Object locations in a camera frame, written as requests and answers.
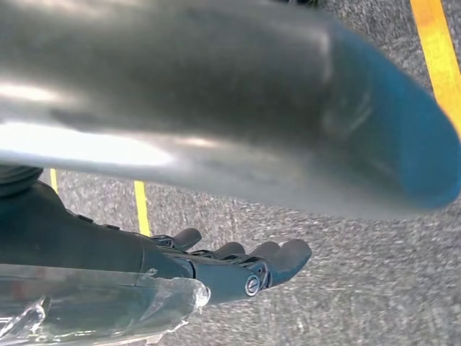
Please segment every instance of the yellow lane marking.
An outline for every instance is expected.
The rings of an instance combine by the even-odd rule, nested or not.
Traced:
[[[137,207],[137,219],[139,220],[139,232],[145,236],[151,236],[147,218],[147,200],[143,182],[134,182],[134,196]]]
[[[51,187],[53,187],[53,190],[57,193],[57,177],[56,175],[56,169],[50,169],[50,182],[51,183]]]
[[[461,74],[441,0],[410,0],[437,102],[461,135]]]

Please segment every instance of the asphalt road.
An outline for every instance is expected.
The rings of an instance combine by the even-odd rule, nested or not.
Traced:
[[[461,1],[444,9],[458,62]],[[323,0],[432,92],[409,0]],[[133,182],[58,172],[68,208],[137,231]],[[432,217],[358,222],[146,185],[154,234],[193,226],[201,247],[308,241],[294,280],[251,301],[207,307],[161,345],[461,345],[461,203]]]

